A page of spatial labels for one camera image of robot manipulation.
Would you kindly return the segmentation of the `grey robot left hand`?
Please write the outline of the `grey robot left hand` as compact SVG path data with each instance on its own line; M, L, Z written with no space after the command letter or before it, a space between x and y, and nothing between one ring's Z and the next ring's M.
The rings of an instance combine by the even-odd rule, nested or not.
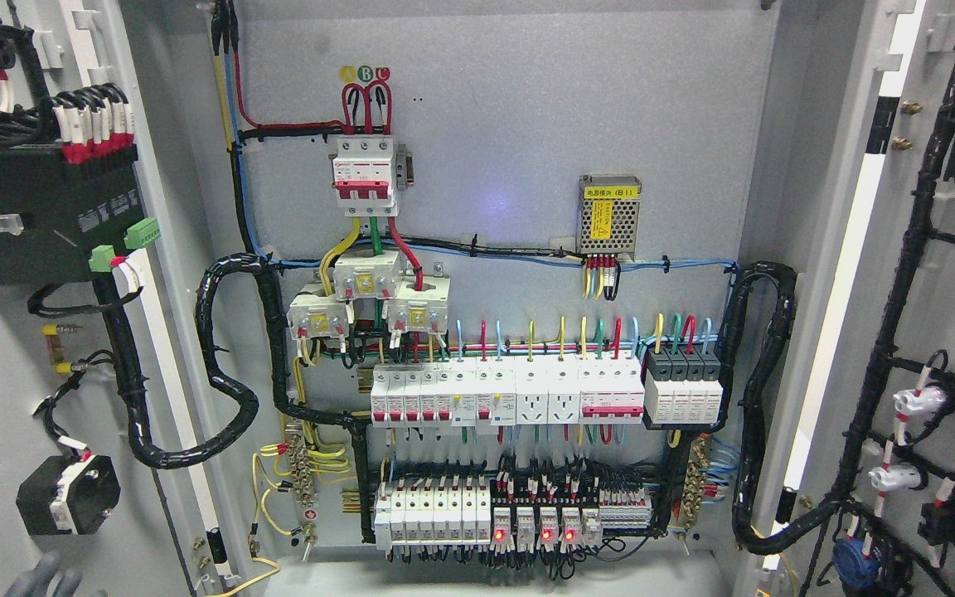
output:
M33 568L17 575L4 596L75 596L82 581L82 570L65 567L60 552L48 551Z

